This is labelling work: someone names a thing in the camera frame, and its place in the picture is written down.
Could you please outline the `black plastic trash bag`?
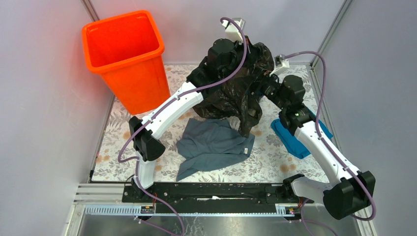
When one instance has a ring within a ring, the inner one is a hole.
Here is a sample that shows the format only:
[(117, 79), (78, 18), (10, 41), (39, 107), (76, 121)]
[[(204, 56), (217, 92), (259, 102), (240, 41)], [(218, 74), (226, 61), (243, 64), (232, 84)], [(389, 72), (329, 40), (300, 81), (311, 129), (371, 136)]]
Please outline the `black plastic trash bag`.
[(271, 51), (264, 43), (249, 44), (243, 67), (233, 78), (195, 105), (193, 110), (198, 116), (207, 119), (237, 117), (240, 121), (239, 134), (249, 137), (252, 127), (259, 123), (263, 114), (260, 107), (262, 94), (256, 91), (262, 79), (256, 78), (256, 70), (272, 70), (273, 67)]

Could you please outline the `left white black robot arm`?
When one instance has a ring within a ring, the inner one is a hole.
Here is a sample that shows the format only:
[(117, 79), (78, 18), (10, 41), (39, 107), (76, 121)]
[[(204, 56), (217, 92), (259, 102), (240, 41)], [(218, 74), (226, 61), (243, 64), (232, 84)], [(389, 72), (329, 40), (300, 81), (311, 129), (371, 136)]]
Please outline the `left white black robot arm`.
[(143, 118), (129, 120), (130, 140), (137, 154), (134, 157), (137, 163), (132, 178), (132, 184), (136, 186), (133, 194), (140, 202), (147, 202), (152, 197), (156, 160), (165, 151), (159, 140), (161, 136), (186, 111), (219, 97), (239, 71), (252, 65), (257, 57), (252, 46), (248, 36), (216, 40), (198, 67), (170, 98)]

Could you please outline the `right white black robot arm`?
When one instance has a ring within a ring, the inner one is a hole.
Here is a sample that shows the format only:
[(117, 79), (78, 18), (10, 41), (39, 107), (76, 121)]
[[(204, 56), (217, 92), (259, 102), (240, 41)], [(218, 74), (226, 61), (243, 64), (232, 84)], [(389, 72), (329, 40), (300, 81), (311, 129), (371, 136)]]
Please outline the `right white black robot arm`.
[(376, 215), (373, 200), (375, 177), (370, 171), (362, 172), (353, 165), (325, 135), (319, 116), (314, 115), (303, 103), (305, 88), (300, 77), (288, 75), (280, 83), (268, 70), (261, 70), (258, 90), (280, 108), (279, 119), (283, 127), (300, 141), (324, 170), (329, 182), (318, 182), (297, 174), (283, 181), (282, 196), (293, 203), (300, 197), (325, 206), (335, 219), (353, 215), (371, 207)]

